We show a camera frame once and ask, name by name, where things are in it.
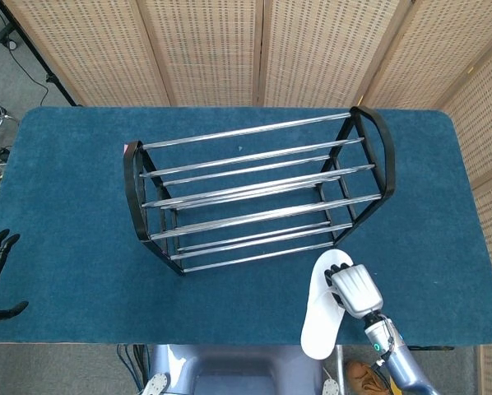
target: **black cable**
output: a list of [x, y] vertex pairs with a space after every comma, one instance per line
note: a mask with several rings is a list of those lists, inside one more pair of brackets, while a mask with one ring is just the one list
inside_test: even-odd
[[370, 369], [372, 369], [374, 371], [374, 373], [381, 379], [381, 381], [383, 381], [383, 385], [387, 388], [389, 393], [392, 393], [391, 384], [389, 383], [389, 381], [387, 380], [385, 375], [382, 373], [380, 368], [381, 368], [381, 366], [379, 366], [378, 364], [373, 364], [370, 367]]
[[144, 346], [142, 344], [133, 345], [132, 353], [134, 354], [138, 369], [142, 374], [142, 386], [145, 387], [147, 382], [149, 381], [149, 370], [146, 368], [146, 362], [144, 361]]
[[136, 370], [136, 369], [135, 369], [135, 367], [134, 367], [134, 364], [133, 364], [133, 362], [132, 362], [131, 356], [129, 356], [128, 345], [127, 345], [127, 344], [125, 344], [125, 345], [123, 346], [123, 348], [125, 349], [125, 355], [128, 357], [129, 363], [131, 364], [132, 371], [134, 372], [134, 375], [135, 375], [135, 377], [137, 378], [137, 382], [138, 382], [138, 385], [137, 385], [137, 387], [138, 387], [138, 391], [141, 391], [144, 387], [143, 387], [142, 383], [140, 382], [140, 379], [138, 378], [137, 370]]
[[[5, 18], [2, 17], [1, 13], [0, 13], [0, 19], [2, 21], [2, 23], [5, 25], [5, 27], [7, 26], [7, 23], [5, 21]], [[45, 93], [43, 95], [43, 97], [41, 98], [41, 101], [39, 102], [39, 106], [42, 106], [43, 105], [43, 102], [45, 100], [45, 97], [47, 97], [47, 95], [49, 94], [49, 88], [43, 84], [41, 84], [40, 82], [37, 82], [34, 78], [32, 78], [32, 76], [25, 70], [25, 68], [23, 66], [21, 66], [21, 64], [17, 61], [16, 57], [14, 56], [14, 54], [12, 53], [12, 51], [10, 50], [10, 46], [8, 45], [8, 41], [10, 40], [10, 33], [7, 34], [7, 49], [8, 49], [8, 53], [10, 54], [10, 56], [12, 56], [12, 59], [14, 59], [14, 62], [16, 62], [17, 66], [19, 66], [19, 68], [21, 70], [23, 70], [23, 72], [26, 74], [27, 77], [29, 77], [29, 79], [34, 82], [36, 85], [38, 86], [41, 86], [43, 89], [45, 89]]]
[[147, 344], [144, 344], [144, 348], [146, 349], [147, 354], [147, 377], [151, 376], [151, 357], [149, 356], [149, 347]]
[[125, 365], [125, 367], [128, 369], [129, 373], [132, 376], [132, 380], [134, 381], [135, 385], [137, 386], [138, 391], [141, 391], [142, 388], [140, 387], [140, 382], [137, 379], [136, 372], [134, 372], [131, 367], [128, 365], [128, 363], [125, 361], [125, 359], [122, 357], [122, 352], [120, 351], [122, 348], [121, 344], [118, 344], [116, 346], [116, 355], [118, 358], [122, 361], [122, 363]]

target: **blue carpet surface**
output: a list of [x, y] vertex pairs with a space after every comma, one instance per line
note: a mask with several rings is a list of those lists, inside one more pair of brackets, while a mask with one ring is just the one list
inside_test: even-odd
[[[123, 144], [336, 112], [341, 111], [30, 111], [0, 190], [0, 230], [21, 234], [0, 279], [0, 309], [20, 300], [29, 300], [30, 305], [19, 317], [0, 323], [0, 342], [299, 343], [309, 276], [321, 251], [177, 276], [134, 233], [123, 191]], [[453, 124], [435, 111], [380, 114], [396, 147], [397, 190], [339, 248], [369, 269], [385, 299], [383, 312], [394, 319], [408, 343], [492, 342], [492, 268]], [[153, 152], [153, 160], [163, 168], [325, 142], [335, 138], [340, 126], [341, 121], [175, 146]], [[355, 156], [342, 159], [344, 165], [352, 165]], [[290, 177], [297, 167], [279, 175]], [[305, 169], [320, 167], [315, 163]], [[249, 177], [254, 178], [244, 176], [242, 182], [262, 182], [268, 176]], [[221, 182], [212, 187], [233, 183]], [[356, 179], [351, 192], [366, 193], [367, 185]], [[196, 193], [198, 188], [198, 184], [178, 186], [171, 193]], [[334, 191], [328, 193], [335, 197]], [[313, 197], [263, 197], [255, 204], [258, 210], [269, 210], [302, 198]], [[221, 205], [218, 214], [239, 215], [249, 209], [248, 204]], [[181, 213], [179, 220], [203, 221], [210, 214], [216, 213], [194, 210], [191, 216]], [[256, 226], [259, 232], [270, 230], [268, 224]], [[226, 230], [221, 235], [232, 234]], [[197, 235], [186, 242], [206, 237], [210, 236]], [[312, 240], [320, 243], [327, 236]], [[286, 245], [299, 246], [297, 241]], [[240, 254], [228, 252], [222, 258]], [[338, 342], [366, 343], [362, 327], [362, 322], [345, 318]]]

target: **metal rod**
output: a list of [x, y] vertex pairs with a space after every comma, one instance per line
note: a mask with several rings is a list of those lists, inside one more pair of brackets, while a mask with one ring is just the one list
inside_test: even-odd
[[189, 178], [186, 178], [186, 179], [174, 179], [172, 181], [165, 181], [164, 182], [164, 186], [165, 187], [169, 187], [170, 185], [191, 183], [192, 181], [200, 181], [200, 180], [203, 180], [203, 179], [215, 179], [217, 177], [225, 177], [227, 175], [236, 175], [236, 174], [244, 174], [244, 173], [253, 173], [253, 172], [262, 171], [262, 170], [279, 169], [281, 167], [294, 166], [294, 165], [302, 165], [304, 163], [310, 163], [310, 162], [315, 162], [315, 161], [320, 161], [320, 160], [326, 160], [328, 158], [330, 158], [330, 156], [328, 156], [328, 155], [322, 155], [322, 156], [315, 156], [313, 158], [298, 159], [298, 160], [288, 160], [286, 162], [274, 163], [272, 165], [262, 165], [262, 166], [248, 167], [246, 169], [223, 171], [221, 173], [198, 175], [196, 177], [189, 177]]
[[233, 193], [254, 191], [254, 190], [260, 189], [260, 188], [284, 186], [287, 184], [295, 184], [295, 183], [305, 182], [305, 181], [306, 182], [311, 182], [311, 181], [321, 182], [321, 180], [324, 180], [324, 179], [330, 179], [332, 177], [337, 177], [337, 176], [340, 176], [342, 174], [350, 174], [350, 173], [355, 173], [357, 171], [362, 171], [362, 170], [370, 170], [373, 167], [374, 167], [374, 165], [355, 166], [355, 167], [349, 167], [346, 169], [325, 171], [323, 173], [300, 175], [299, 177], [290, 177], [288, 179], [276, 179], [274, 181], [268, 181], [266, 183], [250, 184], [250, 185], [244, 185], [242, 187], [219, 189], [217, 191], [211, 191], [211, 192], [205, 192], [205, 193], [195, 193], [193, 195], [186, 195], [186, 196], [182, 196], [182, 197], [173, 197], [171, 199], [159, 200], [159, 201], [155, 201], [155, 202], [147, 202], [147, 203], [142, 204], [142, 207], [143, 208], [170, 207], [172, 205], [176, 205], [176, 204], [183, 203], [183, 202], [190, 202], [190, 201], [195, 201], [195, 200], [199, 200], [199, 199], [207, 199], [207, 198], [212, 198], [215, 196], [231, 195]]
[[339, 395], [345, 395], [345, 374], [343, 373], [343, 346], [336, 346], [336, 372], [337, 384], [339, 385]]
[[216, 245], [224, 245], [224, 244], [237, 243], [239, 241], [246, 241], [246, 240], [251, 240], [251, 239], [261, 239], [262, 237], [282, 235], [284, 233], [295, 232], [295, 231], [298, 231], [298, 230], [306, 230], [306, 229], [320, 228], [320, 227], [326, 226], [326, 225], [330, 225], [330, 222], [325, 221], [325, 222], [319, 222], [317, 224], [294, 226], [292, 228], [286, 228], [286, 229], [280, 229], [280, 230], [273, 230], [271, 232], [257, 233], [256, 235], [249, 235], [249, 236], [243, 236], [243, 237], [235, 237], [234, 239], [218, 240], [218, 241], [212, 241], [210, 243], [189, 245], [187, 247], [181, 247], [181, 248], [179, 248], [178, 249], [178, 252], [179, 253], [182, 253], [184, 251], [193, 251], [195, 249], [204, 249], [205, 247], [215, 247]]
[[226, 262], [220, 262], [220, 263], [212, 263], [212, 264], [209, 264], [209, 265], [203, 265], [203, 266], [197, 266], [197, 267], [188, 267], [188, 268], [185, 268], [183, 271], [184, 271], [184, 273], [197, 272], [199, 270], [212, 269], [214, 267], [222, 267], [222, 266], [228, 266], [228, 265], [235, 265], [236, 263], [244, 263], [244, 262], [256, 261], [258, 259], [279, 257], [281, 255], [286, 255], [288, 253], [300, 253], [300, 252], [303, 252], [303, 251], [309, 251], [311, 249], [326, 249], [328, 247], [332, 247], [333, 245], [334, 245], [334, 243], [332, 241], [330, 241], [328, 243], [308, 245], [306, 247], [298, 247], [297, 249], [285, 249], [283, 251], [277, 251], [275, 253], [264, 253], [262, 255], [255, 255], [253, 257], [241, 258], [241, 259], [234, 259], [232, 261], [226, 261]]
[[160, 148], [163, 146], [176, 146], [177, 144], [184, 144], [186, 142], [201, 142], [201, 141], [205, 141], [205, 140], [213, 140], [215, 138], [244, 136], [247, 134], [269, 132], [271, 130], [291, 128], [294, 126], [301, 126], [301, 125], [306, 125], [309, 123], [316, 123], [316, 122], [322, 122], [322, 121], [332, 121], [334, 119], [344, 119], [344, 118], [349, 118], [349, 117], [350, 117], [350, 113], [341, 113], [341, 114], [334, 114], [334, 115], [326, 115], [326, 116], [317, 117], [317, 118], [299, 119], [297, 121], [273, 123], [271, 125], [256, 126], [254, 128], [237, 129], [237, 130], [230, 130], [228, 132], [206, 134], [203, 136], [179, 138], [176, 140], [169, 140], [168, 142], [153, 142], [151, 144], [144, 144], [143, 149], [144, 150], [150, 150], [152, 148]]
[[270, 187], [270, 188], [255, 189], [253, 191], [233, 193], [233, 194], [225, 195], [225, 196], [209, 197], [207, 199], [200, 199], [200, 200], [196, 200], [196, 201], [175, 204], [173, 206], [162, 207], [162, 210], [169, 209], [169, 208], [176, 208], [179, 210], [183, 210], [186, 208], [204, 207], [204, 206], [211, 206], [214, 204], [221, 204], [221, 203], [227, 203], [227, 202], [237, 202], [238, 200], [260, 198], [263, 196], [277, 195], [279, 193], [297, 191], [299, 189], [304, 189], [304, 188], [314, 188], [318, 182], [327, 183], [329, 181], [337, 181], [338, 179], [339, 179], [339, 176], [331, 177], [331, 178], [327, 178], [327, 179], [321, 179], [321, 180], [313, 179], [311, 181], [304, 181], [304, 182], [300, 182], [300, 183], [279, 185], [279, 186]]
[[319, 228], [319, 229], [311, 229], [311, 230], [302, 230], [300, 232], [289, 233], [288, 235], [278, 235], [273, 237], [267, 237], [265, 239], [257, 239], [245, 241], [243, 243], [224, 245], [220, 247], [214, 247], [212, 249], [200, 249], [198, 251], [193, 251], [191, 253], [181, 253], [179, 255], [173, 255], [171, 259], [187, 259], [192, 257], [197, 257], [199, 255], [206, 255], [209, 253], [219, 253], [221, 251], [229, 251], [231, 249], [242, 249], [244, 247], [251, 247], [253, 245], [267, 244], [267, 243], [275, 243], [276, 241], [285, 241], [298, 239], [299, 237], [306, 237], [312, 235], [320, 235], [321, 233], [332, 232], [334, 230], [343, 230], [352, 227], [352, 224], [341, 224], [335, 226], [328, 226], [327, 228]]
[[212, 160], [211, 162], [196, 163], [194, 165], [185, 165], [179, 167], [171, 167], [169, 169], [150, 171], [148, 173], [141, 174], [141, 177], [156, 177], [164, 174], [179, 173], [181, 171], [189, 171], [196, 169], [205, 169], [207, 167], [221, 166], [221, 165], [234, 165], [237, 163], [250, 162], [252, 160], [261, 160], [269, 158], [277, 158], [278, 156], [285, 156], [290, 154], [300, 154], [303, 152], [316, 151], [322, 148], [328, 148], [332, 146], [344, 146], [348, 144], [354, 144], [357, 142], [362, 142], [363, 138], [358, 137], [351, 140], [337, 140], [334, 142], [322, 142], [320, 144], [313, 144], [311, 146], [297, 146], [293, 148], [285, 148], [284, 150], [267, 151], [260, 152], [258, 154], [236, 156], [234, 158]]
[[347, 204], [369, 202], [378, 200], [381, 198], [380, 194], [367, 195], [363, 197], [354, 197], [352, 199], [336, 200], [334, 202], [327, 203], [312, 203], [304, 204], [302, 206], [278, 208], [276, 210], [256, 212], [254, 214], [247, 214], [245, 216], [235, 216], [231, 218], [225, 218], [222, 220], [201, 222], [199, 224], [181, 226], [174, 230], [167, 230], [166, 232], [151, 235], [151, 239], [163, 239], [166, 237], [188, 235], [191, 233], [203, 232], [206, 230], [214, 230], [225, 228], [234, 225], [250, 224], [253, 222], [273, 220], [276, 218], [285, 218], [288, 216], [298, 216], [300, 214], [307, 214], [310, 212], [316, 212], [326, 210], [330, 208], [343, 207]]

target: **metal stand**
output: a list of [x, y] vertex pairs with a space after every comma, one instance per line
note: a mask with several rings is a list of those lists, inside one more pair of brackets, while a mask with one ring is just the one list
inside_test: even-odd
[[[306, 124], [329, 122], [336, 119], [344, 119], [344, 123], [341, 126], [340, 132], [337, 134], [336, 140], [330, 142], [307, 146], [295, 146], [282, 150], [265, 151], [252, 155], [237, 156], [224, 160], [212, 160], [209, 162], [182, 165], [162, 170], [158, 170], [155, 167], [149, 153], [151, 150], [162, 150], [169, 146], [194, 142], [207, 142], [220, 138], [231, 138], [278, 129], [294, 128]], [[364, 126], [363, 119], [369, 120], [376, 127], [381, 143], [383, 144], [384, 166], [377, 160], [374, 148], [369, 139], [369, 132]], [[354, 129], [357, 137], [349, 138], [350, 132]], [[348, 147], [350, 146], [360, 146], [363, 148], [362, 152], [364, 154], [361, 155], [362, 157], [360, 158], [362, 163], [360, 165], [343, 168], [341, 167], [339, 159], [341, 150], [349, 149]], [[284, 160], [268, 165], [256, 165], [236, 170], [164, 180], [164, 177], [169, 176], [170, 174], [179, 174], [191, 170], [210, 169], [225, 165], [237, 165], [257, 160], [314, 152], [321, 149], [330, 149], [330, 152], [327, 155]], [[275, 179], [269, 182], [212, 190], [204, 193], [194, 193], [182, 197], [172, 197], [167, 189], [167, 187], [172, 185], [202, 182], [208, 179], [227, 178], [232, 176], [242, 177], [243, 174], [247, 173], [263, 172], [289, 166], [299, 166], [316, 161], [324, 161], [324, 164], [321, 171], [314, 174]], [[353, 107], [349, 113], [344, 114], [301, 119], [198, 137], [186, 137], [167, 142], [156, 142], [151, 144], [131, 142], [128, 144], [123, 157], [123, 168], [125, 193], [138, 239], [156, 254], [162, 262], [180, 275], [213, 267], [222, 267], [236, 263], [277, 257], [288, 253], [331, 248], [340, 243], [379, 206], [381, 206], [385, 200], [392, 195], [395, 188], [394, 147], [392, 139], [381, 116], [375, 111], [366, 109], [365, 107]], [[370, 179], [373, 179], [375, 182], [374, 188], [376, 189], [376, 193], [361, 196], [350, 195], [347, 179], [353, 174], [367, 171], [371, 172], [373, 175]], [[146, 195], [149, 193], [146, 193], [146, 189], [149, 188], [149, 186], [146, 186], [146, 180], [152, 182], [156, 191], [156, 196], [158, 197], [157, 200], [147, 201]], [[323, 185], [332, 182], [338, 183], [343, 198], [329, 202], [323, 192]], [[177, 225], [178, 214], [180, 211], [187, 211], [197, 207], [208, 207], [205, 209], [208, 213], [210, 212], [211, 214], [215, 213], [218, 215], [219, 211], [210, 208], [210, 206], [231, 202], [237, 202], [236, 204], [240, 205], [244, 204], [244, 201], [249, 199], [262, 198], [271, 195], [274, 195], [274, 199], [279, 199], [276, 200], [276, 202], [284, 202], [284, 197], [278, 197], [277, 195], [307, 188], [314, 188], [318, 192], [318, 202], [308, 202], [306, 204], [282, 207], [269, 211], [258, 211], [241, 216], [217, 218], [215, 220], [203, 221], [191, 225]], [[361, 207], [361, 203], [364, 203], [364, 208], [360, 209], [360, 213], [358, 213], [357, 208]], [[334, 223], [332, 220], [332, 210], [335, 209], [347, 210], [349, 220], [338, 224]], [[160, 220], [160, 231], [153, 234], [150, 232], [148, 224], [148, 219], [150, 218], [148, 212], [152, 210], [159, 211], [158, 218]], [[213, 230], [227, 227], [238, 227], [261, 221], [273, 221], [279, 218], [302, 216], [318, 211], [324, 212], [325, 221], [314, 222], [307, 225], [291, 226], [285, 229], [268, 232], [253, 233], [230, 239], [217, 239], [202, 244], [185, 245], [185, 243], [180, 240], [183, 236], [196, 233], [203, 232], [204, 234], [207, 234]], [[184, 267], [182, 265], [183, 260], [196, 256], [217, 254], [232, 249], [246, 249], [260, 244], [271, 244], [320, 234], [329, 234], [332, 240], [326, 243], [308, 244], [296, 248], [282, 249], [271, 253], [262, 253], [246, 258], [231, 259], [201, 266]]]

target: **black frame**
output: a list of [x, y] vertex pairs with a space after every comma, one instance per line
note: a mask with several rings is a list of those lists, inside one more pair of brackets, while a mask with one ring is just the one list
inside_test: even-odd
[[[381, 142], [383, 144], [385, 169], [376, 161], [376, 155], [374, 148], [372, 147], [370, 140], [368, 139], [369, 133], [363, 125], [363, 118], [368, 119], [374, 124]], [[337, 134], [336, 140], [346, 140], [355, 128], [359, 137], [363, 140], [360, 144], [363, 147], [364, 154], [369, 164], [374, 165], [372, 173], [374, 180], [378, 186], [381, 198], [379, 200], [372, 201], [369, 205], [359, 214], [355, 214], [355, 209], [352, 204], [346, 206], [348, 210], [352, 227], [343, 230], [339, 235], [334, 231], [332, 232], [332, 241], [334, 246], [338, 245], [346, 236], [348, 236], [355, 228], [357, 228], [363, 221], [371, 216], [380, 206], [382, 206], [387, 199], [389, 199], [394, 193], [396, 187], [396, 169], [395, 169], [395, 153], [394, 145], [390, 132], [388, 131], [387, 124], [383, 120], [380, 114], [373, 109], [368, 109], [364, 106], [356, 106], [350, 109], [350, 117], [345, 119], [345, 122], [341, 126], [340, 132]], [[129, 211], [131, 212], [132, 223], [134, 224], [135, 231], [138, 239], [152, 251], [160, 260], [173, 269], [177, 274], [184, 275], [184, 270], [180, 261], [175, 262], [168, 255], [167, 239], [164, 239], [164, 243], [160, 246], [153, 239], [149, 233], [147, 227], [147, 212], [145, 208], [142, 208], [142, 204], [146, 201], [146, 187], [145, 181], [140, 174], [143, 170], [146, 172], [156, 171], [156, 167], [153, 164], [151, 157], [143, 149], [143, 144], [140, 141], [131, 142], [128, 144], [126, 151], [123, 155], [123, 172], [125, 182], [125, 193], [128, 200]], [[321, 172], [329, 171], [332, 168], [339, 170], [338, 156], [343, 146], [334, 146], [329, 153], [329, 159], [327, 159], [321, 169]], [[171, 195], [163, 184], [163, 180], [160, 176], [151, 178], [157, 192], [159, 199], [170, 199]], [[350, 198], [350, 193], [346, 185], [346, 181], [343, 176], [340, 177], [338, 183], [341, 188], [341, 192], [344, 198]], [[325, 196], [323, 193], [322, 184], [316, 186], [319, 197], [322, 202], [325, 202]], [[161, 229], [165, 230], [165, 214], [164, 210], [160, 211], [160, 225]], [[325, 217], [332, 225], [332, 216], [329, 210], [325, 210]], [[176, 226], [176, 210], [172, 210], [173, 225]], [[176, 247], [179, 245], [179, 238], [174, 237], [174, 244]]]

